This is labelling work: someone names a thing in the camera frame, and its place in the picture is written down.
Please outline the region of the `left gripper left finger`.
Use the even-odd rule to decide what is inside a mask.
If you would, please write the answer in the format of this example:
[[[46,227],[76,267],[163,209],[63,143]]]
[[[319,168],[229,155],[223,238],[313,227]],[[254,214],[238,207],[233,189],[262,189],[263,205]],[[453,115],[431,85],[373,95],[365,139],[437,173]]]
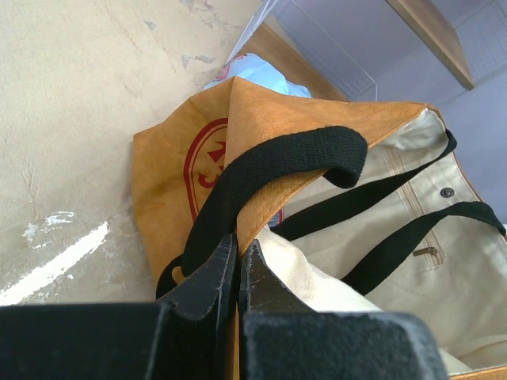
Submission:
[[[4,379],[229,379],[237,240],[154,302],[4,306]]]

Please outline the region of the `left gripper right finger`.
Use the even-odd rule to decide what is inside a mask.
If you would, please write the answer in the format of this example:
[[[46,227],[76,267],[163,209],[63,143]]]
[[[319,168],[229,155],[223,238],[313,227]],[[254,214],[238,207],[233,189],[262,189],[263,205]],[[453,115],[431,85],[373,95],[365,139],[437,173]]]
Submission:
[[[426,325],[406,313],[318,313],[268,268],[258,241],[242,258],[242,379],[446,379]]]

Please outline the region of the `brown Trader Joe's tote bag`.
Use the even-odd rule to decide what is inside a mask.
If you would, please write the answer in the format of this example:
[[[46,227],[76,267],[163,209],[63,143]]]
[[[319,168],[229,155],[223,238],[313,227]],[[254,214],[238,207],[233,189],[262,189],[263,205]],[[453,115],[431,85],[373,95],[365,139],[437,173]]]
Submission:
[[[454,379],[506,376],[506,228],[440,113],[293,97],[235,77],[133,139],[135,222],[158,295],[227,234],[316,311],[397,311]]]

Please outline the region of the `light blue plastic bag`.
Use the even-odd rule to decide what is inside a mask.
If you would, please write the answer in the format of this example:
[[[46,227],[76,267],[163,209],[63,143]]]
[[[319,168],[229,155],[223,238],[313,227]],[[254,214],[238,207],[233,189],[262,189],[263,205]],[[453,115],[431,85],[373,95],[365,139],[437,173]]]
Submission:
[[[312,98],[308,88],[290,82],[272,64],[254,53],[247,53],[232,59],[204,89],[210,89],[236,76],[277,93]]]

